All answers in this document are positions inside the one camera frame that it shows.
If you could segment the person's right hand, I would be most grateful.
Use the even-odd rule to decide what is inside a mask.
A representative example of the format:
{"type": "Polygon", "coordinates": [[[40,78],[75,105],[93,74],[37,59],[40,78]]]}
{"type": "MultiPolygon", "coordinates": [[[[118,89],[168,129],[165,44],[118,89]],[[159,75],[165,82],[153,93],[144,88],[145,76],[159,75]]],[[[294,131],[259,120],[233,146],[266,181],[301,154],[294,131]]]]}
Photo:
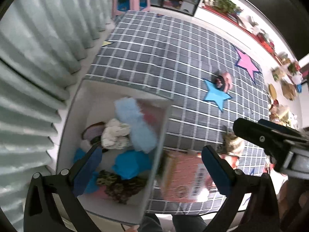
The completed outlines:
{"type": "Polygon", "coordinates": [[[279,217],[282,220],[295,204],[303,208],[308,202],[308,180],[289,177],[278,194],[279,217]]]}

